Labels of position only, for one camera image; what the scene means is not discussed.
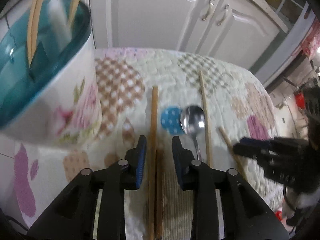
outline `cabinet handle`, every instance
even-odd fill
[[[221,18],[221,20],[218,22],[218,26],[221,26],[221,24],[224,22],[224,20],[226,19],[227,17],[227,14],[228,14],[228,10],[229,10],[229,5],[226,4],[226,6],[224,7],[224,15],[223,17]]]
[[[202,16],[202,20],[203,20],[203,21],[206,21],[207,18],[208,18],[210,15],[213,14],[213,8],[214,8],[213,1],[214,1],[214,0],[209,0],[208,10],[207,10],[206,14]]]

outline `tablecloth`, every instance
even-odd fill
[[[226,171],[236,167],[218,127],[232,142],[243,136],[267,139],[277,134],[274,107],[261,83],[248,70],[196,54],[136,48],[96,51],[96,72],[103,112],[95,141],[74,150],[17,142],[14,170],[20,210],[28,226],[83,168],[99,170],[124,157],[140,135],[149,135],[151,90],[157,85],[157,148],[164,152],[163,239],[190,239],[192,192],[181,191],[175,175],[172,136],[161,127],[160,114],[170,107],[202,105],[198,70],[204,74],[208,114],[211,120],[213,166]],[[184,148],[195,154],[192,140],[180,136]],[[198,136],[206,161],[205,136]],[[256,161],[241,159],[248,182],[275,210],[282,201],[282,187],[263,177]],[[146,238],[148,184],[144,176],[138,191],[125,192],[127,239]]]

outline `blue polka dot circle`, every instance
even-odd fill
[[[182,110],[177,107],[169,107],[165,109],[161,114],[162,128],[167,130],[172,135],[183,134],[183,130],[180,124],[180,114]]]

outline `silver screw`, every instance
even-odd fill
[[[128,161],[126,160],[126,159],[122,159],[122,160],[119,160],[118,161],[118,164],[120,165],[120,166],[126,166],[126,165],[128,165]]]
[[[201,161],[199,161],[199,160],[192,160],[192,161],[191,161],[191,164],[192,164],[193,166],[200,166],[200,165],[201,165]]]
[[[238,171],[236,169],[231,168],[228,170],[228,173],[232,176],[236,176],[238,174]]]
[[[81,171],[81,175],[87,176],[91,173],[91,170],[89,168],[85,168]]]

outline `cabinet door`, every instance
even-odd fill
[[[221,0],[197,51],[249,69],[278,34],[277,26],[248,0]]]
[[[195,28],[201,28],[197,22],[208,4],[209,0],[90,0],[96,47],[185,50]]]

